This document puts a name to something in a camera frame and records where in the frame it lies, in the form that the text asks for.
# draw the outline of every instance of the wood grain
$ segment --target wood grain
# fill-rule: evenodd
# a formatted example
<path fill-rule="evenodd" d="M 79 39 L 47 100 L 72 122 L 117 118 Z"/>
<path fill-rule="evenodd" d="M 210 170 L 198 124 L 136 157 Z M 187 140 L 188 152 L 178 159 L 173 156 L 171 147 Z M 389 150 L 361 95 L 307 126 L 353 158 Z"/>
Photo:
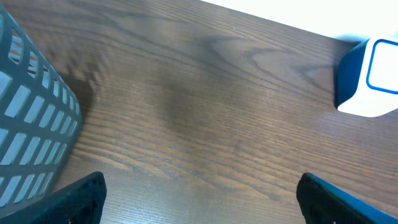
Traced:
<path fill-rule="evenodd" d="M 80 100 L 57 188 L 103 172 L 103 223 L 303 223 L 303 172 L 398 216 L 398 114 L 333 106 L 353 44 L 194 0 L 4 5 Z"/>

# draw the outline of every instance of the plastic basket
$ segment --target plastic basket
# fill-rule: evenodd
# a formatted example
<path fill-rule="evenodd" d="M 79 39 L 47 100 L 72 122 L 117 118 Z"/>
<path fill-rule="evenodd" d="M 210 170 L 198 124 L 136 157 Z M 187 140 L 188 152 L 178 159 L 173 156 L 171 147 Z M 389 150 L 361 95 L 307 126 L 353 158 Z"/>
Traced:
<path fill-rule="evenodd" d="M 0 4 L 0 218 L 51 192 L 82 117 L 75 94 Z"/>

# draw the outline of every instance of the wooden surface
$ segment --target wooden surface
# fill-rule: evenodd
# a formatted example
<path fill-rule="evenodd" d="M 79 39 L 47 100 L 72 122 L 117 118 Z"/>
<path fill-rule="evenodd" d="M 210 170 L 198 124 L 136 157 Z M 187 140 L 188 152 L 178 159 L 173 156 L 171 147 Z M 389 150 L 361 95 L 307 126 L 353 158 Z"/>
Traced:
<path fill-rule="evenodd" d="M 80 100 L 57 188 L 99 170 L 103 223 L 304 223 L 312 172 L 398 216 L 398 114 L 333 106 L 353 44 L 194 0 L 7 0 Z"/>

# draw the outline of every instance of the blue outline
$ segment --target blue outline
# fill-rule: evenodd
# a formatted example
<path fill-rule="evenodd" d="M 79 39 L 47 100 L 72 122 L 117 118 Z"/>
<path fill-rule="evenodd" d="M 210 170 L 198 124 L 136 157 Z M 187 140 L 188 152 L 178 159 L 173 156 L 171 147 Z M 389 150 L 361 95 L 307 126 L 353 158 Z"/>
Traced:
<path fill-rule="evenodd" d="M 384 88 L 375 87 L 375 86 L 372 86 L 369 83 L 369 77 L 370 77 L 370 74 L 371 74 L 371 68 L 372 68 L 372 63 L 373 63 L 374 50 L 376 49 L 376 45 L 378 43 L 380 43 L 380 42 L 384 42 L 384 43 L 387 43 L 387 44 L 392 44 L 392 45 L 398 46 L 397 42 L 393 42 L 393 41 L 390 41 L 390 40 L 384 40 L 384 39 L 377 40 L 374 43 L 373 49 L 372 49 L 371 60 L 369 62 L 368 75 L 366 76 L 366 84 L 368 84 L 368 87 L 371 88 L 372 90 L 378 90 L 378 91 L 383 91 L 383 92 L 386 92 L 386 93 L 398 94 L 398 91 L 392 91 L 392 90 L 387 90 L 387 89 L 384 89 Z"/>

